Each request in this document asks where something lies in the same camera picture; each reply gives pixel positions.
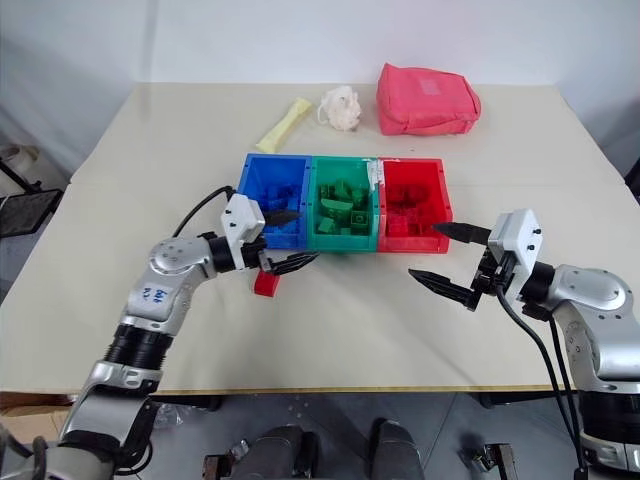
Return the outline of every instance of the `green toy block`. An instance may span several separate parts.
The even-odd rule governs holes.
[[[341,202],[340,200],[330,200],[323,198],[320,200],[320,213],[325,217],[333,218],[340,224],[349,224],[353,203]]]
[[[351,201],[351,187],[346,180],[338,180],[336,182],[335,195],[338,200],[343,202]]]
[[[320,220],[320,225],[318,225],[318,233],[324,233],[326,235],[331,235],[336,231],[336,222],[333,218],[323,217]]]
[[[329,185],[326,183],[320,185],[320,198],[329,198]]]
[[[353,201],[353,208],[358,210],[364,210],[367,206],[367,190],[364,188],[354,188],[351,192],[351,200]]]
[[[354,235],[369,235],[369,212],[361,210],[351,212],[351,232]]]

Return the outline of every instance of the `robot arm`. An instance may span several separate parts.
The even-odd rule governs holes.
[[[282,212],[271,224],[292,220]],[[60,443],[33,455],[8,479],[110,479],[118,470],[144,468],[157,406],[149,395],[162,378],[162,362],[189,310],[191,296],[219,273],[260,267],[281,275],[317,254],[273,262],[260,235],[257,203],[234,194],[222,214],[224,237],[170,238],[151,251],[146,271],[131,291],[104,358],[95,363],[60,434]]]
[[[460,223],[434,228],[487,247],[471,288],[431,272],[409,273],[472,311],[482,294],[499,294],[508,303],[524,302],[523,313],[532,318],[556,321],[579,391],[584,457],[640,472],[640,324],[630,287],[606,270],[537,262],[542,230],[531,210],[501,215],[492,230]]]

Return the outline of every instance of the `white table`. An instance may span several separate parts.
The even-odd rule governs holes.
[[[327,85],[140,85],[76,172],[0,307],[0,390],[73,392],[111,341],[150,248],[202,197],[237,184],[252,145],[295,96]],[[355,133],[304,120],[284,153],[440,157],[454,218],[491,227],[531,207],[541,260],[607,268],[640,288],[640,208],[553,87],[478,86],[483,115],[457,137],[383,137],[374,87],[356,86]],[[221,203],[185,233],[219,229]],[[475,313],[407,273],[468,285],[482,253],[321,255],[251,293],[255,272],[203,284],[165,362],[164,393],[530,390],[549,381],[535,346],[484,298]],[[636,315],[640,309],[636,305]],[[531,320],[547,343],[547,327]]]

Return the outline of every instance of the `pink bag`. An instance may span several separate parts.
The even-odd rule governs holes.
[[[378,119],[384,135],[467,133],[480,99],[462,75],[385,64],[378,80]]]

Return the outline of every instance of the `yellow foam tube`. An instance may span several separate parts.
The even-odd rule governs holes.
[[[311,108],[311,102],[306,98],[296,98],[287,114],[278,124],[260,140],[256,147],[264,153],[276,153],[285,138],[291,133],[295,126],[302,120]]]

